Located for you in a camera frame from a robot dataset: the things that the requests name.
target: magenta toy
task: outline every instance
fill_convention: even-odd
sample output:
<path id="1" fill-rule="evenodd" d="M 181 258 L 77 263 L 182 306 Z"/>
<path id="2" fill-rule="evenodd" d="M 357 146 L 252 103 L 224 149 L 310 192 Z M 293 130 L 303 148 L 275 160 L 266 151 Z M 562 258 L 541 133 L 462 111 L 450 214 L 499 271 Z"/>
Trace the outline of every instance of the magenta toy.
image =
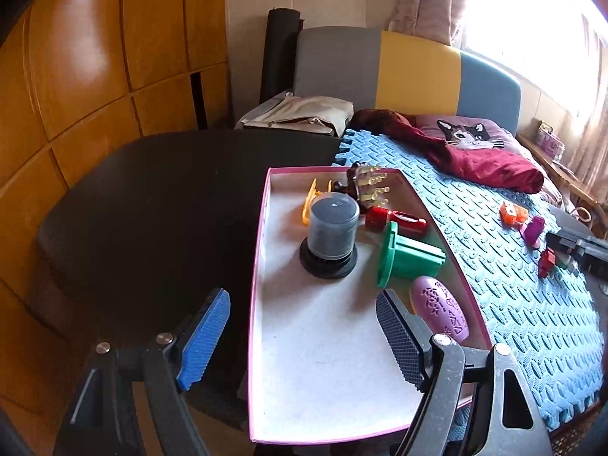
<path id="1" fill-rule="evenodd" d="M 539 236 L 544 229 L 545 219 L 540 216 L 534 216 L 529 223 L 522 225 L 519 229 L 519 233 L 530 247 L 538 249 L 540 247 Z"/>
<path id="2" fill-rule="evenodd" d="M 416 278 L 410 287 L 410 303 L 433 333 L 445 333 L 458 343 L 469 337 L 464 313 L 442 282 L 428 276 Z"/>

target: blue foam mat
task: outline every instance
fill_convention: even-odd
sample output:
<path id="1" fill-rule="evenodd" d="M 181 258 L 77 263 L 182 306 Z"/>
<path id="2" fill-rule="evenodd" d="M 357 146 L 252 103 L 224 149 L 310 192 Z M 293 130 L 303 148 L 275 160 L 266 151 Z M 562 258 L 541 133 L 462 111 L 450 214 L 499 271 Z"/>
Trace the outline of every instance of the blue foam mat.
<path id="1" fill-rule="evenodd" d="M 411 148 L 365 130 L 346 131 L 335 161 L 334 166 L 365 161 L 405 175 L 468 279 L 490 338 L 512 348 L 548 430 L 597 399 L 603 337 L 585 277 L 555 268 L 539 279 L 540 252 L 529 249 L 519 232 L 500 224 L 500 204 L 509 200 L 531 216 L 544 217 L 546 231 L 557 230 L 540 196 L 445 175 Z M 463 428 L 463 418 L 466 414 L 457 415 L 453 429 Z"/>

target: black cylinder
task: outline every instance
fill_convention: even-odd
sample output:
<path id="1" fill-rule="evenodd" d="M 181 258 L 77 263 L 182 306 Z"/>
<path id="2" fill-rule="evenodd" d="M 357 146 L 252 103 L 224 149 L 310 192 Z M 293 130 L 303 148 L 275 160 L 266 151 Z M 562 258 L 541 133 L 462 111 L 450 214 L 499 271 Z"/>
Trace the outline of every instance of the black cylinder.
<path id="1" fill-rule="evenodd" d="M 274 8 L 268 12 L 260 103 L 294 85 L 300 12 Z"/>

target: metal bolt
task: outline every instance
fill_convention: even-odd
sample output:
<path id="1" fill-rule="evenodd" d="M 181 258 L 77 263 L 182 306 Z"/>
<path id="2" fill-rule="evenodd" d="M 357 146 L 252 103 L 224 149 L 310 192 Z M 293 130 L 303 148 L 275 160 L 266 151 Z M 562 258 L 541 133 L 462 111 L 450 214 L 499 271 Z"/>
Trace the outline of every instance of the metal bolt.
<path id="1" fill-rule="evenodd" d="M 173 341 L 173 335 L 170 332 L 161 332 L 156 335 L 156 342 L 159 345 L 168 345 L 171 341 Z"/>
<path id="2" fill-rule="evenodd" d="M 109 352 L 110 343 L 108 343 L 107 341 L 102 341 L 95 347 L 95 351 L 98 352 L 100 355 L 103 355 L 104 353 Z"/>
<path id="3" fill-rule="evenodd" d="M 433 336 L 433 341 L 442 347 L 446 347 L 452 342 L 452 339 L 447 334 L 436 334 Z"/>
<path id="4" fill-rule="evenodd" d="M 496 353 L 499 355 L 509 356 L 511 354 L 511 348 L 509 345 L 504 343 L 496 343 Z"/>

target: window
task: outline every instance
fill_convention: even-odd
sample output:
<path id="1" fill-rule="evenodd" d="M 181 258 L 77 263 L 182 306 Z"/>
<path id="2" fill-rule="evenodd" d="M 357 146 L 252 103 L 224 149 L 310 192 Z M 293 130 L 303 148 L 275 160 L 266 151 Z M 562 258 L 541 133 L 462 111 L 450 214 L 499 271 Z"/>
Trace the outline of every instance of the window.
<path id="1" fill-rule="evenodd" d="M 600 45 L 572 0 L 468 0 L 463 48 L 512 70 L 573 115 L 591 112 Z"/>

